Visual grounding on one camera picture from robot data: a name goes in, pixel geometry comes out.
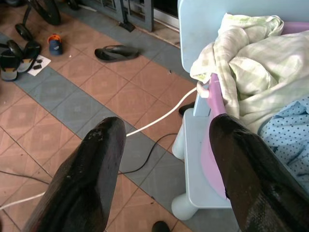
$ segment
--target crib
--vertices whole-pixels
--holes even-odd
[[[216,39],[226,12],[250,16],[278,15],[285,21],[283,34],[309,30],[306,13],[309,2],[301,0],[197,0],[194,3],[181,0],[178,7],[182,63],[188,72],[200,51]],[[173,154],[185,160],[186,193],[176,197],[172,203],[174,215],[182,220],[189,219],[200,208],[231,207],[209,141],[210,122],[225,113],[217,75],[213,73],[209,84],[203,88],[208,98],[205,100],[197,95],[194,109],[185,112],[172,147]]]

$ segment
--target chair leg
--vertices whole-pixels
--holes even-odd
[[[179,220],[189,220],[197,211],[198,208],[192,205],[186,193],[175,197],[172,202],[172,212]]]
[[[180,127],[175,142],[172,147],[172,152],[175,157],[180,160],[184,159],[184,128],[183,125]]]

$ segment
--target gray floor tile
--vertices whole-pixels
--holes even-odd
[[[142,32],[138,29],[134,29],[132,32],[128,32],[126,29],[120,26],[116,26],[109,31],[108,36],[126,45],[139,37],[141,34]]]
[[[32,76],[29,73],[18,74],[17,80],[15,84],[17,84],[20,88],[22,88],[26,93],[29,93],[36,86],[41,84],[45,79],[50,76],[54,76],[57,72],[55,72],[50,67],[45,67],[39,74],[36,76]]]
[[[191,81],[192,83],[196,84],[197,83],[197,80],[196,79],[193,79],[192,77],[190,77],[190,73],[188,73],[187,71],[184,71],[181,76],[188,80],[188,81]]]
[[[100,12],[93,12],[83,8],[79,9],[78,11],[74,11],[66,4],[59,5],[60,10],[64,13],[67,13],[68,15],[79,19],[83,23],[86,23],[88,26],[102,33],[107,33],[113,27],[116,27],[118,25],[118,22],[116,20],[113,20]]]
[[[153,59],[163,49],[167,43],[151,35],[142,33],[127,45],[138,48],[140,53],[148,59]]]
[[[1,32],[0,32],[0,43],[1,44],[6,44],[6,42],[9,40],[9,37],[7,37],[5,34],[2,34]]]
[[[173,199],[185,193],[184,163],[169,152],[165,153],[141,188],[171,212]]]
[[[128,172],[141,167],[147,160],[147,157],[153,145],[154,141],[152,141],[141,132],[127,137],[126,146],[119,170],[121,172]],[[156,145],[150,155],[149,160],[143,168],[141,168],[137,172],[125,175],[139,186],[165,152],[166,150],[164,148],[162,148],[160,145]]]
[[[77,89],[51,113],[77,133],[102,107],[95,99]]]
[[[170,44],[167,44],[160,53],[155,56],[153,61],[178,75],[181,75],[184,71],[180,49]]]
[[[237,232],[239,229],[232,209],[198,210],[183,223],[194,232]]]
[[[93,116],[93,118],[91,118],[78,132],[77,132],[77,136],[80,137],[81,139],[85,138],[85,136],[87,135],[87,133],[93,129],[100,121],[102,121],[103,119],[107,118],[107,117],[119,117],[118,115],[116,115],[115,113],[113,113],[112,111],[110,111],[108,108],[106,108],[105,106],[103,106],[103,108],[96,113],[96,115]],[[125,127],[126,127],[126,131],[130,131],[132,126],[125,122]]]
[[[76,88],[77,86],[53,71],[48,78],[30,91],[29,95],[50,112]]]

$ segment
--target sandal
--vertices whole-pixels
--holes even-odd
[[[1,79],[3,81],[14,81],[17,78],[17,68],[20,59],[11,50],[5,50],[0,55]]]
[[[25,47],[24,55],[17,69],[17,72],[19,73],[28,72],[32,68],[40,52],[41,52],[41,45],[38,42],[35,41],[28,42]]]
[[[123,45],[112,45],[95,50],[96,57],[106,63],[134,59],[139,56],[138,49]]]

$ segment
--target paper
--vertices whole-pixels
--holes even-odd
[[[28,73],[32,76],[36,76],[43,68],[45,68],[50,63],[50,61],[50,59],[38,55],[36,61],[34,62],[34,65],[32,66],[32,69],[30,69]],[[41,65],[42,67],[40,69],[33,69],[33,67],[35,67],[36,65]]]

